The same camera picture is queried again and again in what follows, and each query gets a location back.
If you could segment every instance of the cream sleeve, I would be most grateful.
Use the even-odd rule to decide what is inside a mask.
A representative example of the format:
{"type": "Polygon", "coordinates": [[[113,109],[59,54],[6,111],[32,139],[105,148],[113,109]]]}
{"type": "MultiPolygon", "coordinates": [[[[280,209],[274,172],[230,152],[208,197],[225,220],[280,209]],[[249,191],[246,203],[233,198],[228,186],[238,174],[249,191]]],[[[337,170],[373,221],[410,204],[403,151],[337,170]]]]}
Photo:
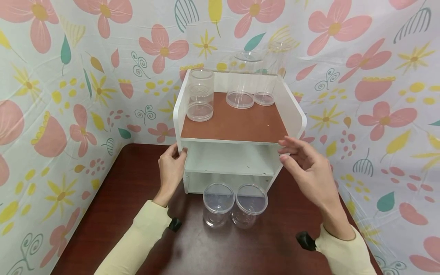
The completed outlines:
{"type": "Polygon", "coordinates": [[[327,258],[334,275],[377,275],[361,234],[353,227],[356,237],[342,241],[325,230],[321,224],[321,235],[316,239],[316,250],[327,258]]]}
{"type": "Polygon", "coordinates": [[[134,275],[171,223],[163,208],[147,201],[132,226],[100,264],[95,275],[134,275]]]}

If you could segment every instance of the brown shelf top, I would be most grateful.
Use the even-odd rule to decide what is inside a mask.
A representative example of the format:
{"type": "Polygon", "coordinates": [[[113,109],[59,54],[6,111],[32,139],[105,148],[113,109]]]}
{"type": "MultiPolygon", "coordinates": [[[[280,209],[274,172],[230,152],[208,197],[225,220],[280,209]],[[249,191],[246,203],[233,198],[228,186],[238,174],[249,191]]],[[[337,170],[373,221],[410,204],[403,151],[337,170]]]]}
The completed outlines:
{"type": "Polygon", "coordinates": [[[275,104],[236,109],[226,103],[226,93],[216,92],[213,117],[205,122],[185,117],[181,138],[277,143],[286,135],[275,104]]]}

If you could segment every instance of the dark wooden table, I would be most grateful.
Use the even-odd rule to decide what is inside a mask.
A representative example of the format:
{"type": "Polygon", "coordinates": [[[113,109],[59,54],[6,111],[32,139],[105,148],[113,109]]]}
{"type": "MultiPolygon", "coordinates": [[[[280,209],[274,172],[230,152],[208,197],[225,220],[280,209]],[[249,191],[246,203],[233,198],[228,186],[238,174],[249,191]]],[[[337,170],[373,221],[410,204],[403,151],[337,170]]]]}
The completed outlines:
{"type": "MultiPolygon", "coordinates": [[[[157,159],[167,147],[130,144],[123,148],[88,208],[52,275],[93,274],[160,185],[157,159]]],[[[330,275],[325,257],[303,250],[295,234],[319,235],[318,209],[282,170],[268,192],[269,205],[253,228],[229,222],[213,230],[204,225],[202,195],[180,186],[169,215],[183,225],[166,230],[137,274],[162,275],[330,275]]]]}

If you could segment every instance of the floral wallpaper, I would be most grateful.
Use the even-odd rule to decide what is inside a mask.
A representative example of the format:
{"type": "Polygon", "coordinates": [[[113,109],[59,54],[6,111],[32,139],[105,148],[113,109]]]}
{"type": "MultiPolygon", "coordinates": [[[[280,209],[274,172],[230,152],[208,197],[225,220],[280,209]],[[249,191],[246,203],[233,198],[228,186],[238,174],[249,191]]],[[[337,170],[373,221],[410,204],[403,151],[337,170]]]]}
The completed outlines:
{"type": "Polygon", "coordinates": [[[285,81],[384,274],[440,272],[440,2],[0,1],[0,273],[49,274],[121,148],[171,144],[186,70],[285,81]]]}

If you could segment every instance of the left hand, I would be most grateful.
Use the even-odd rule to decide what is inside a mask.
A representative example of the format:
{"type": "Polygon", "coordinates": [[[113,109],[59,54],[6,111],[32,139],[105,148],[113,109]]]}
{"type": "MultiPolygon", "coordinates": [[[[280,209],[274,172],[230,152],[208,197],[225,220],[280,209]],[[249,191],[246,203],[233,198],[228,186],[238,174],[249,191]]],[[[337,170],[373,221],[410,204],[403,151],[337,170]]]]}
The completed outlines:
{"type": "Polygon", "coordinates": [[[154,203],[162,207],[168,205],[169,200],[182,180],[187,152],[188,149],[184,148],[179,156],[177,153],[177,143],[175,143],[168,147],[160,156],[158,163],[161,174],[161,188],[153,199],[154,203]]]}

